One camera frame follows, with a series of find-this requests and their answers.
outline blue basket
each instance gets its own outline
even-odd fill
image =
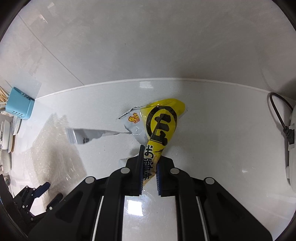
[[[35,100],[13,87],[8,97],[5,111],[18,116],[20,119],[29,119]]]

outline power cord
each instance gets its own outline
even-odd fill
[[[295,130],[292,130],[292,129],[289,129],[288,126],[285,125],[285,123],[283,122],[283,119],[281,118],[281,115],[279,114],[277,108],[276,108],[276,105],[274,104],[274,101],[272,99],[273,96],[276,96],[278,97],[279,99],[281,99],[283,102],[285,102],[289,107],[290,109],[293,111],[293,107],[290,105],[290,103],[288,101],[286,101],[282,96],[278,95],[277,93],[274,93],[274,92],[271,92],[269,93],[269,99],[270,99],[270,102],[272,104],[272,107],[274,108],[274,111],[283,127],[283,131],[286,135],[286,138],[289,142],[289,144],[294,144],[294,135],[295,135]]]

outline yellow plastic bag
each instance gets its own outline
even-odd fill
[[[185,104],[177,99],[165,99],[145,107],[135,107],[121,116],[127,130],[146,145],[144,152],[144,185],[156,174],[156,164],[172,138]]]

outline black plug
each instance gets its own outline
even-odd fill
[[[294,135],[295,135],[295,130],[289,129],[287,126],[284,128],[284,133],[286,135],[286,138],[290,144],[294,144]]]

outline red and yellow cartoon logo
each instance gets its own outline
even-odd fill
[[[128,121],[137,123],[140,121],[140,118],[137,113],[133,113],[133,115],[128,118]]]

